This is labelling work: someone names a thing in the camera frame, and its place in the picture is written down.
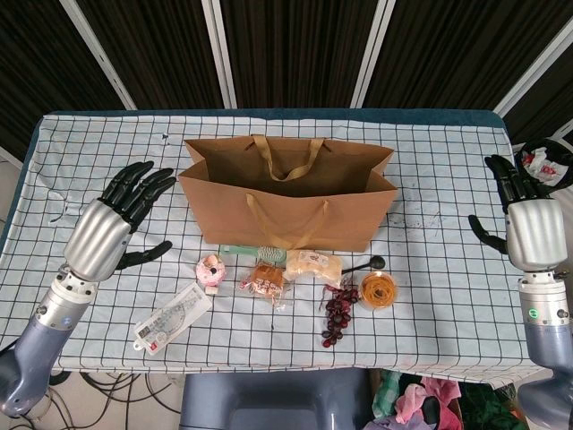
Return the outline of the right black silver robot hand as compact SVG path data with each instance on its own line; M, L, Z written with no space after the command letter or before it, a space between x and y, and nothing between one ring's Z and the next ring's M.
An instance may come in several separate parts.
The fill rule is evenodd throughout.
M494 154L484 159L493 173L505 215L506 236L486 231L475 215L468 217L475 236L508 256L524 272L550 271L568 258L562 209L547 187Z

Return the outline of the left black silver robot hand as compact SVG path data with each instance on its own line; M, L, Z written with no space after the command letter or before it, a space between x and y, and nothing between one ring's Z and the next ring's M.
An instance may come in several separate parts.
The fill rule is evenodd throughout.
M144 251L126 250L154 203L176 182L172 168L150 173L153 166L152 161L135 162L120 170L80 216L64 248L74 276L100 282L115 271L152 262L172 248L164 241Z

